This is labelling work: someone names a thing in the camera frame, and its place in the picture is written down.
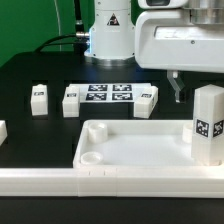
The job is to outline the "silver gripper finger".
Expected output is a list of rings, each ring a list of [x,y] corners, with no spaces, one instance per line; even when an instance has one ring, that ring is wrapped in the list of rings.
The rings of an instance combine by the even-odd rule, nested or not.
[[[168,70],[167,79],[175,92],[175,101],[177,103],[183,103],[184,102],[183,90],[185,88],[185,85],[181,79],[181,72],[177,70]]]

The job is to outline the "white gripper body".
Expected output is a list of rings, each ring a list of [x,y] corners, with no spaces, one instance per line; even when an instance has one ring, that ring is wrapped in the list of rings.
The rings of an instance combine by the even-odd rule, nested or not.
[[[135,58],[148,69],[224,73],[224,0],[138,0]]]

